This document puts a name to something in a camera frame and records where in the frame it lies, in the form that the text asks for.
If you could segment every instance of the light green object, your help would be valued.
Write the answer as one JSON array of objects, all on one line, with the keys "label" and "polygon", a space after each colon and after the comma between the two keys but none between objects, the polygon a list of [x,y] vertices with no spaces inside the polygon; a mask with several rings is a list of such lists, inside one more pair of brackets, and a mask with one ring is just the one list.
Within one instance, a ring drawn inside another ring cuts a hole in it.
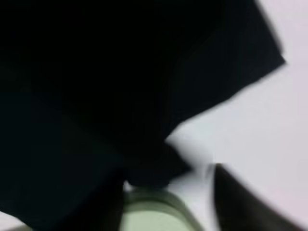
[{"label": "light green object", "polygon": [[120,231],[204,231],[184,203],[167,192],[128,193]]}]

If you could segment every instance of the white background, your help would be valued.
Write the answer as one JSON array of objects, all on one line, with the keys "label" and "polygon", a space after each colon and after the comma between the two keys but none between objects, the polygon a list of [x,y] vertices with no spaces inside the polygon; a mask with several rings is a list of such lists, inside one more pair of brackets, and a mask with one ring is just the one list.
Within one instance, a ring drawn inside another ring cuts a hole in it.
[{"label": "white background", "polygon": [[[169,137],[194,163],[220,162],[268,205],[308,230],[308,0],[261,0],[287,65]],[[208,231],[217,230],[201,175],[177,180],[179,195]]]}]

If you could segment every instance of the black cloth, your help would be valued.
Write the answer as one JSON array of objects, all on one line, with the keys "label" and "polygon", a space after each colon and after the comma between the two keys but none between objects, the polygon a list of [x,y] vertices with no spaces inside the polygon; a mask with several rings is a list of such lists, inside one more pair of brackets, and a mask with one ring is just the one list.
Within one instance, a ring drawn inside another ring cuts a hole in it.
[{"label": "black cloth", "polygon": [[214,201],[222,231],[303,231],[245,188],[223,165],[216,165]]},{"label": "black cloth", "polygon": [[0,210],[39,231],[119,172],[187,172],[165,138],[284,63],[252,0],[2,0],[0,19]]}]

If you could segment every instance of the black fabric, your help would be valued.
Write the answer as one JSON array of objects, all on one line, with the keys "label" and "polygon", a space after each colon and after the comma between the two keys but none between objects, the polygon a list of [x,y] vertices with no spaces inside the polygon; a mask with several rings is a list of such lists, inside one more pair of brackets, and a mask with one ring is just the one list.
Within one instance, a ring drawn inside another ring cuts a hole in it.
[{"label": "black fabric", "polygon": [[222,231],[303,231],[251,194],[216,165],[214,200]]},{"label": "black fabric", "polygon": [[189,171],[171,131],[284,62],[252,0],[2,0],[0,19],[0,210],[40,231],[118,172]]}]

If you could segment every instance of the green container rim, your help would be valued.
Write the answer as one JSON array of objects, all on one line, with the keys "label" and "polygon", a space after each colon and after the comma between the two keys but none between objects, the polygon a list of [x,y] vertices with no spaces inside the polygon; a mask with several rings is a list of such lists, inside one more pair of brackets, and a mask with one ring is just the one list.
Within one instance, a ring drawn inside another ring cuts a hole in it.
[{"label": "green container rim", "polygon": [[162,212],[184,223],[189,230],[204,231],[186,205],[174,194],[161,190],[136,189],[125,194],[124,213],[137,211]]}]

